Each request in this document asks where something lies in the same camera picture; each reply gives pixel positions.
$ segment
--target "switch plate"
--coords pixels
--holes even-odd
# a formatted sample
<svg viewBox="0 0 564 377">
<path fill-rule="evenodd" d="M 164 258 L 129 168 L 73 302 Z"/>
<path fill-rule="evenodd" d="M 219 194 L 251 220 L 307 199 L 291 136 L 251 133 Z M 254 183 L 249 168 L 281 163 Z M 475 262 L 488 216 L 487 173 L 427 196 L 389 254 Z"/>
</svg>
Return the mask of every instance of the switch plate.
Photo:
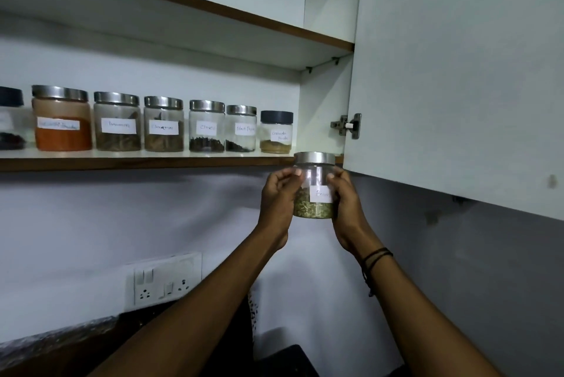
<svg viewBox="0 0 564 377">
<path fill-rule="evenodd" d="M 202 254 L 200 252 L 128 265 L 125 283 L 125 311 L 178 300 L 190 292 L 201 280 Z"/>
</svg>

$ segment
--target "jar lid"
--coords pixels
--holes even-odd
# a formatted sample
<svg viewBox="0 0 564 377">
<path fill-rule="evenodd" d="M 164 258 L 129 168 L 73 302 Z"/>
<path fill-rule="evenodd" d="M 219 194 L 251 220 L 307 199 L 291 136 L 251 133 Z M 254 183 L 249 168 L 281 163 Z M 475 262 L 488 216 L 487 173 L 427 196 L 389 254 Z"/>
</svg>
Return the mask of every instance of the jar lid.
<svg viewBox="0 0 564 377">
<path fill-rule="evenodd" d="M 318 164 L 335 164 L 335 154 L 320 153 L 319 151 L 302 151 L 294 154 L 294 164 L 318 163 Z"/>
<path fill-rule="evenodd" d="M 195 99 L 190 101 L 190 110 L 222 113 L 225 112 L 225 104 L 216 100 Z"/>
<path fill-rule="evenodd" d="M 0 86 L 0 107 L 21 107 L 23 104 L 24 95 L 20 89 Z"/>
<path fill-rule="evenodd" d="M 228 105 L 227 114 L 241 115 L 241 116 L 256 116 L 257 107 L 250 107 L 249 105 Z"/>
<path fill-rule="evenodd" d="M 261 123 L 278 123 L 291 125 L 294 122 L 294 113 L 290 111 L 261 111 Z"/>
<path fill-rule="evenodd" d="M 150 108 L 171 108 L 182 110 L 184 102 L 177 98 L 167 98 L 166 96 L 145 96 L 145 106 Z"/>
<path fill-rule="evenodd" d="M 33 85 L 32 95 L 34 98 L 55 98 L 79 100 L 88 102 L 88 92 L 77 88 L 60 88 L 58 86 Z"/>
<path fill-rule="evenodd" d="M 94 102 L 97 104 L 123 104 L 139 106 L 139 97 L 117 92 L 94 92 Z"/>
</svg>

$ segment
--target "paper label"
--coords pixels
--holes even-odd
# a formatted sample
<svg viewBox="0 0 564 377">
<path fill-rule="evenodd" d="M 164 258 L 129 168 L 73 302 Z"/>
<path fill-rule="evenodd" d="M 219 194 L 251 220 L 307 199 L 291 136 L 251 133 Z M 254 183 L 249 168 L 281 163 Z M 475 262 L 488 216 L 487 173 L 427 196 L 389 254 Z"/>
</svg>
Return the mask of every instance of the paper label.
<svg viewBox="0 0 564 377">
<path fill-rule="evenodd" d="M 8 111 L 0 112 L 0 130 L 14 130 L 14 122 Z"/>
<path fill-rule="evenodd" d="M 270 131 L 270 140 L 273 142 L 288 143 L 292 140 L 290 132 L 285 129 L 273 129 Z"/>
<path fill-rule="evenodd" d="M 204 137 L 217 136 L 217 123 L 215 121 L 196 121 L 196 135 Z"/>
<path fill-rule="evenodd" d="M 257 126 L 250 123 L 235 123 L 235 135 L 239 137 L 253 137 Z"/>
<path fill-rule="evenodd" d="M 135 135 L 137 123 L 131 118 L 103 118 L 101 119 L 103 133 L 121 133 Z"/>
<path fill-rule="evenodd" d="M 178 122 L 149 120 L 149 135 L 178 135 Z"/>
<path fill-rule="evenodd" d="M 37 127 L 53 130 L 80 130 L 78 120 L 63 120 L 62 118 L 37 117 Z"/>
<path fill-rule="evenodd" d="M 331 191 L 326 185 L 310 186 L 310 202 L 313 203 L 333 203 Z"/>
</svg>

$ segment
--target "black lid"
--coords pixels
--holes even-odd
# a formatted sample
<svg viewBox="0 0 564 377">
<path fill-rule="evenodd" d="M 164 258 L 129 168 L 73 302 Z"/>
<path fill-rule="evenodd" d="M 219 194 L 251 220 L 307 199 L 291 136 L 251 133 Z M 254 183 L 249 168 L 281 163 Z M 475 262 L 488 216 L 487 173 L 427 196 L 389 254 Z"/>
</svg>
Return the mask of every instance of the black lid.
<svg viewBox="0 0 564 377">
<path fill-rule="evenodd" d="M 4 88 L 0 86 L 0 107 L 21 107 L 24 95 L 18 88 Z"/>
<path fill-rule="evenodd" d="M 261 123 L 291 125 L 293 122 L 294 113 L 290 111 L 261 111 Z"/>
</svg>

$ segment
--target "glass jar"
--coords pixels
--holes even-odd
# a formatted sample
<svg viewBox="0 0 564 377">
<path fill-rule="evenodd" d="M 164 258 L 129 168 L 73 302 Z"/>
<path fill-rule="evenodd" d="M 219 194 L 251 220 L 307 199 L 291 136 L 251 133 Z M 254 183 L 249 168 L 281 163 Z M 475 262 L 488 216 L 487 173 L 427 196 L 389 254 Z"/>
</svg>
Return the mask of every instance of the glass jar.
<svg viewBox="0 0 564 377">
<path fill-rule="evenodd" d="M 250 153 L 257 147 L 257 107 L 228 105 L 225 150 Z"/>
<path fill-rule="evenodd" d="M 261 111 L 261 151 L 273 154 L 290 153 L 293 122 L 294 113 L 290 111 Z"/>
<path fill-rule="evenodd" d="M 21 150 L 33 135 L 33 116 L 23 105 L 20 89 L 0 87 L 0 150 Z"/>
<path fill-rule="evenodd" d="M 327 175 L 333 172 L 335 154 L 303 152 L 294 154 L 294 164 L 302 169 L 305 179 L 294 199 L 294 216 L 333 218 L 333 196 Z"/>
<path fill-rule="evenodd" d="M 145 150 L 184 151 L 184 103 L 165 96 L 145 96 Z"/>
<path fill-rule="evenodd" d="M 42 151 L 92 150 L 88 93 L 75 88 L 32 86 L 36 145 Z"/>
<path fill-rule="evenodd" d="M 96 148 L 101 151 L 141 150 L 139 97 L 95 92 L 94 102 Z"/>
<path fill-rule="evenodd" d="M 225 104 L 214 100 L 190 101 L 190 151 L 221 153 L 224 146 Z"/>
</svg>

